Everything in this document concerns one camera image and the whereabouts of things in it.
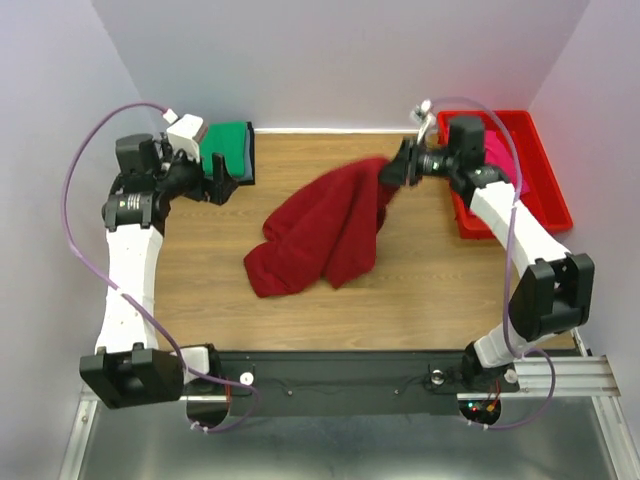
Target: black mounting bracket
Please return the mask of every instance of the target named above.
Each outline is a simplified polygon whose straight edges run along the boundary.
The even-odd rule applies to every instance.
[[[213,154],[213,178],[203,177],[194,188],[184,194],[198,202],[206,201],[215,205],[224,205],[238,188],[238,182],[229,174],[224,156]]]
[[[529,265],[509,302],[515,331],[527,341],[566,332],[589,319],[595,265],[587,254]]]
[[[485,126],[476,115],[457,115],[449,122],[446,146],[427,147],[416,137],[405,137],[394,159],[378,174],[384,185],[416,185],[423,176],[448,178],[451,189],[467,207],[473,192],[497,181],[509,182],[507,175],[485,163]]]
[[[81,357],[80,377],[110,409],[178,400],[184,383],[178,357],[141,344]]]

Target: metal frame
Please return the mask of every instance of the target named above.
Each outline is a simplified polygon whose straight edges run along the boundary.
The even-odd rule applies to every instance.
[[[98,409],[96,400],[81,400],[76,412],[76,418],[71,429],[71,437],[64,455],[62,468],[60,469],[60,480],[77,480],[80,478],[82,460],[89,443],[91,427]]]
[[[616,475],[621,480],[640,480],[640,457],[635,449],[629,428],[619,402],[620,392],[606,357],[593,357],[577,330],[572,331],[576,347],[582,357],[554,357],[557,371],[556,395],[592,398],[602,429],[606,447]],[[544,359],[531,358],[515,363],[521,390],[504,393],[505,398],[543,397],[548,393],[550,376]],[[459,394],[459,399],[475,398],[473,394]],[[181,401],[225,401],[224,396],[183,396]],[[78,480],[98,406],[97,396],[84,388],[67,451],[60,480]]]

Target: black metal base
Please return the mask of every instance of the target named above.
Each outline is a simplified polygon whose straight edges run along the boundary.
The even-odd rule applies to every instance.
[[[478,378],[473,386],[465,384],[460,375],[462,355],[461,350],[218,352],[226,378],[237,381],[245,372],[253,374],[253,386],[262,397],[256,416],[455,415],[458,393],[486,393],[496,379],[503,392],[518,390],[497,371]],[[442,385],[431,380],[435,370],[443,372]],[[190,393],[223,393],[216,387],[209,392],[203,388],[190,387]],[[254,401],[240,388],[234,388],[231,396],[234,417]]]

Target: screw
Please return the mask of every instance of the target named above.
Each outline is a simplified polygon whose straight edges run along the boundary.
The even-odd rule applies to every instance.
[[[431,372],[431,383],[437,386],[444,383],[444,373],[442,373],[442,370],[434,370]]]
[[[518,381],[518,374],[513,368],[510,368],[504,372],[504,379],[507,383],[516,383]]]
[[[252,385],[253,384],[253,374],[251,372],[244,372],[240,375],[240,383],[243,385]]]

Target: red towel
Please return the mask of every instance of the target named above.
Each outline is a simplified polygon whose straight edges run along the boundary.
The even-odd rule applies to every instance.
[[[370,158],[332,170],[267,218],[267,242],[244,259],[259,297],[298,293],[322,276],[339,288],[373,268],[376,234],[397,190],[378,183],[387,163]]]

